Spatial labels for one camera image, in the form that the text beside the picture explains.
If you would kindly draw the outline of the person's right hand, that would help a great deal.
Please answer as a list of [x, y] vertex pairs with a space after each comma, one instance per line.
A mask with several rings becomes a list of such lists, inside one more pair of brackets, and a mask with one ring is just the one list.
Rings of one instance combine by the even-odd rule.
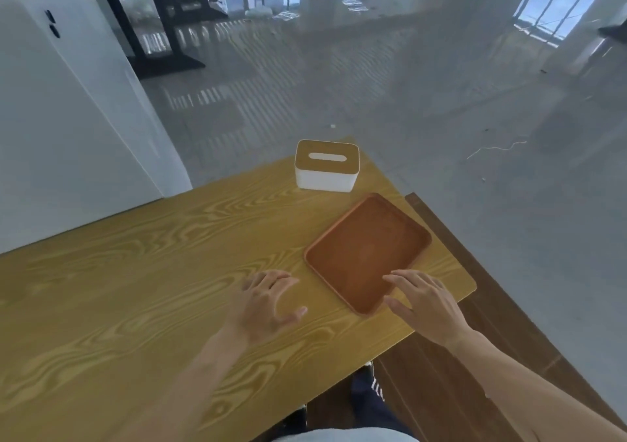
[[468, 325], [458, 303], [443, 283], [417, 270], [395, 270], [384, 275], [406, 297], [407, 307], [416, 314], [416, 333], [449, 351], [474, 330]]

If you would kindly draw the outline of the person's left hand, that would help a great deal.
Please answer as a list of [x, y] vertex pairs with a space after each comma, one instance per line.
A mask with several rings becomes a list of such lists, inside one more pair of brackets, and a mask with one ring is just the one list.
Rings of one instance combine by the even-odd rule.
[[280, 315], [280, 298], [299, 282], [283, 270], [261, 271], [248, 276], [226, 313], [222, 331], [243, 348], [261, 344], [284, 330], [273, 330], [274, 316]]

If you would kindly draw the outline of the person's left forearm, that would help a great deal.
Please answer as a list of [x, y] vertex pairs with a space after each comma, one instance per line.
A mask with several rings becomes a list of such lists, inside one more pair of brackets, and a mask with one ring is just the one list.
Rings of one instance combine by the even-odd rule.
[[216, 388], [248, 345], [241, 328], [222, 327], [163, 395], [110, 442], [184, 442], [197, 429]]

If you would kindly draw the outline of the person's right forearm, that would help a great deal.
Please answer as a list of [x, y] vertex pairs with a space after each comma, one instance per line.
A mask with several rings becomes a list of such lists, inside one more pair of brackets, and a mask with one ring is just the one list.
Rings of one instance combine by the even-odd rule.
[[627, 432], [501, 352], [463, 332], [449, 351], [490, 399], [534, 442], [627, 442]]

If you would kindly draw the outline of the brown wooden tray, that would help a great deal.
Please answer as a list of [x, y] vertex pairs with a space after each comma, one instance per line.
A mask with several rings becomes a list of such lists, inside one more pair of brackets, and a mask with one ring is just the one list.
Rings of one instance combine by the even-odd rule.
[[393, 289], [382, 277], [410, 268], [432, 240], [413, 218], [370, 193], [306, 248], [303, 258], [353, 313], [369, 317]]

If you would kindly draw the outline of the dark brown wooden bench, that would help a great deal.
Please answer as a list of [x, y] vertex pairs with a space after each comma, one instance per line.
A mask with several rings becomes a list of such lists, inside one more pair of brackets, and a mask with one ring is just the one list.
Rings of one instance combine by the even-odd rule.
[[[406, 200], [475, 280], [477, 289], [459, 304], [467, 322], [498, 349], [627, 431], [614, 410], [424, 201], [415, 193]], [[389, 404], [421, 442], [521, 442], [461, 364], [424, 338], [408, 336], [378, 357], [375, 368]]]

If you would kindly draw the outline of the person's dark striped trousers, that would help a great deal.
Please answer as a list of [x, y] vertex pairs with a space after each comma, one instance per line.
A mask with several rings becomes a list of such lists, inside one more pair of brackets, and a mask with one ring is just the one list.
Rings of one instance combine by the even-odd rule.
[[386, 404], [372, 361], [352, 374], [350, 405], [354, 414], [354, 429], [387, 430], [415, 439], [414, 433]]

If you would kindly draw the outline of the person's white shirt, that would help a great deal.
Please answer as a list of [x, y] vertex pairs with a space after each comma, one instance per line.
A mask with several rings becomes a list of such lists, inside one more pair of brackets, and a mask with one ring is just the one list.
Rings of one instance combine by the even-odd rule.
[[276, 438], [271, 442], [419, 442], [419, 440], [387, 428], [353, 428], [311, 430]]

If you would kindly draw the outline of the white tissue box wooden lid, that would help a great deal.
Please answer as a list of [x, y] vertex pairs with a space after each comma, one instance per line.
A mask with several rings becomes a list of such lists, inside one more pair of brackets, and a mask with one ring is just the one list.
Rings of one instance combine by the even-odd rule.
[[294, 169], [298, 188], [349, 193], [360, 172], [360, 150], [353, 143], [302, 139]]

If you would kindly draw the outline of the black-legged table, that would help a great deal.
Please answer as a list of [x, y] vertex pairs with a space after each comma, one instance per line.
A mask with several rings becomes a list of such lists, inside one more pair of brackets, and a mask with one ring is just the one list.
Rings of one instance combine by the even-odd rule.
[[106, 1], [133, 51], [133, 56], [127, 58], [140, 80], [205, 68], [204, 63], [184, 54], [176, 26], [228, 17], [223, 11], [214, 9], [209, 0], [153, 0], [157, 18], [170, 45], [170, 54], [149, 55], [145, 52], [121, 0]]

